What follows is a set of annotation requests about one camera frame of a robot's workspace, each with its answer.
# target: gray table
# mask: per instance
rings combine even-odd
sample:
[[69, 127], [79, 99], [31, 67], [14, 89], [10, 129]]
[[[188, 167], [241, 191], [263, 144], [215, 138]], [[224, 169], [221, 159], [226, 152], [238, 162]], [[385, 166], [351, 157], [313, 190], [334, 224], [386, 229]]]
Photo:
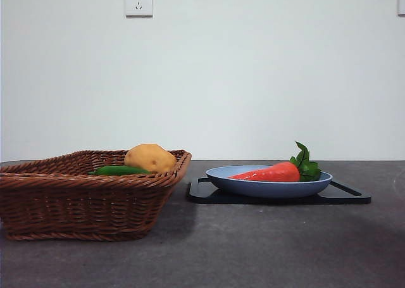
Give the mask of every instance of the gray table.
[[322, 161], [371, 204], [204, 205], [192, 178], [222, 165], [192, 161], [147, 237], [128, 242], [7, 241], [2, 288], [405, 287], [405, 161]]

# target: wall socket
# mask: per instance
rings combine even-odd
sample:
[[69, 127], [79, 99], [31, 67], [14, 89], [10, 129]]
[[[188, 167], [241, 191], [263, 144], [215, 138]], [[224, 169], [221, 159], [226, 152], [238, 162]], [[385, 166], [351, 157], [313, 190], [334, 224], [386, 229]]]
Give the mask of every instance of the wall socket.
[[129, 17], [153, 16], [153, 0], [125, 0], [125, 15]]

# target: brown wicker basket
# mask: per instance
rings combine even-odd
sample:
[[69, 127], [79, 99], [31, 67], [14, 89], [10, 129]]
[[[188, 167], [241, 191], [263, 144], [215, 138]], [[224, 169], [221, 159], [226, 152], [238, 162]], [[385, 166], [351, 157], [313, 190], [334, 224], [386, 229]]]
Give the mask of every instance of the brown wicker basket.
[[126, 150], [79, 151], [0, 169], [0, 218], [11, 240], [140, 239], [187, 171], [191, 154], [169, 151], [177, 163], [165, 174], [92, 176], [122, 165]]

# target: black tray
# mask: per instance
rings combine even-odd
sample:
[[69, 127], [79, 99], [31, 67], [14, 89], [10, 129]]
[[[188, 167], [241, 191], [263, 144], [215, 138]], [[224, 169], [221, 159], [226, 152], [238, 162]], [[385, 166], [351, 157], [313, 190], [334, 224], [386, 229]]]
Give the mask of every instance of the black tray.
[[209, 178], [195, 178], [191, 182], [188, 196], [199, 204], [370, 204], [371, 196], [359, 189], [337, 181], [331, 181], [318, 194], [299, 198], [273, 199], [243, 196], [225, 192], [215, 187]]

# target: blue plate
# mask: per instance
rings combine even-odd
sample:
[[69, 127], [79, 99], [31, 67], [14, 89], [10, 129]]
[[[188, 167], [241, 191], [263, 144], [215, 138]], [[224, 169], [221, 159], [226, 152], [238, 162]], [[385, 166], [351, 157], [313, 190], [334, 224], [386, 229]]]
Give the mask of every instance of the blue plate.
[[215, 187], [241, 195], [265, 198], [294, 198], [311, 196], [325, 189], [332, 176], [321, 172], [321, 177], [315, 182], [255, 182], [228, 178], [231, 175], [258, 170], [268, 165], [221, 166], [207, 170], [206, 175]]

